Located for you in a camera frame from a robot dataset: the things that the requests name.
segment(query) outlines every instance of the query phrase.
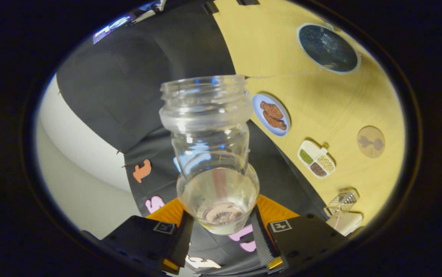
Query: round cork coaster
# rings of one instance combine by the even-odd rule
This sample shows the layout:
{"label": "round cork coaster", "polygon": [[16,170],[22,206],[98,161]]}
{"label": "round cork coaster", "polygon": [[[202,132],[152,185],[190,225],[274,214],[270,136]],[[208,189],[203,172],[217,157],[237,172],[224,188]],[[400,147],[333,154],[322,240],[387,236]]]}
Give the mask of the round cork coaster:
{"label": "round cork coaster", "polygon": [[385,137],[373,126],[366,126],[358,133],[358,147],[368,158],[378,158],[385,150]]}

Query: yellow table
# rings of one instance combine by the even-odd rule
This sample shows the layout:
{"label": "yellow table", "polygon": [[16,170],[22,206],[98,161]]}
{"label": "yellow table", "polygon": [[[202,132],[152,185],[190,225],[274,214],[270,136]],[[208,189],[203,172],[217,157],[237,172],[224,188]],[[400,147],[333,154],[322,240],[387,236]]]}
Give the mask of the yellow table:
{"label": "yellow table", "polygon": [[[385,204],[395,186],[405,148],[404,118],[395,90],[374,58],[346,33],[336,30],[361,55],[357,72],[337,75],[322,70],[297,42],[303,23],[323,24],[311,12],[282,0],[259,0],[242,6],[216,0],[214,18],[224,36],[238,74],[249,77],[251,96],[268,92],[286,106],[291,128],[285,137],[267,131],[255,114],[252,120],[281,148],[309,180],[325,203],[339,189],[354,187],[361,198],[353,210],[368,223]],[[364,156],[357,134],[365,126],[383,132],[386,148],[376,159]],[[336,162],[332,175],[318,179],[298,159],[303,140],[311,138]]]}

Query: glass jar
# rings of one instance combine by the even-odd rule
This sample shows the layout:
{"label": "glass jar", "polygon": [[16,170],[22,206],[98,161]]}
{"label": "glass jar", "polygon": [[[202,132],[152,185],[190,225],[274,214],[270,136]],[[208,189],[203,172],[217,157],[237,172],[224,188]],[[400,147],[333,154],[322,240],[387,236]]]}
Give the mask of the glass jar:
{"label": "glass jar", "polygon": [[199,77],[161,85],[163,126],[181,169],[184,209],[211,233],[243,228],[259,195],[248,162],[252,103],[242,75]]}

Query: fried food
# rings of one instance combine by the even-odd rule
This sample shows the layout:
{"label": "fried food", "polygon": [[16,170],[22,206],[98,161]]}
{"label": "fried food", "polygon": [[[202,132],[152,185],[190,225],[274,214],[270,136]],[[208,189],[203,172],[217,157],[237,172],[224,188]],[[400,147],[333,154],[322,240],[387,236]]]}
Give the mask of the fried food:
{"label": "fried food", "polygon": [[274,104],[267,104],[265,102],[260,103],[260,108],[269,114],[270,117],[279,120],[284,117],[281,110]]}
{"label": "fried food", "polygon": [[271,125],[274,128],[280,128],[281,130],[286,130],[286,124],[284,124],[284,121],[282,120],[277,120],[273,117],[270,116],[270,114],[268,114],[268,112],[264,111],[264,118],[267,121],[267,123],[269,123],[269,125]]}

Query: black cloth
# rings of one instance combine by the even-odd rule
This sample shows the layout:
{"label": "black cloth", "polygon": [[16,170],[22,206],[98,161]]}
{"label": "black cloth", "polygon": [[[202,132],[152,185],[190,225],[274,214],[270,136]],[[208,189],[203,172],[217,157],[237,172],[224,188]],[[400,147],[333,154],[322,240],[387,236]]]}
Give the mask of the black cloth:
{"label": "black cloth", "polygon": [[[73,112],[124,153],[133,197],[147,216],[147,200],[158,196],[167,203],[177,196],[179,172],[170,133],[158,115],[161,83],[223,74],[235,74],[223,36],[212,15],[192,3],[118,28],[95,45],[84,41],[56,78]],[[249,122],[249,129],[249,162],[258,173],[260,193],[299,214],[312,212],[326,219],[324,203],[309,182],[254,123]],[[135,165],[142,166],[145,159],[152,170],[138,183]],[[221,268],[186,266],[203,275],[256,274],[261,268],[256,252],[240,247],[252,241],[252,233],[236,242],[195,223],[189,256],[213,260]]]}

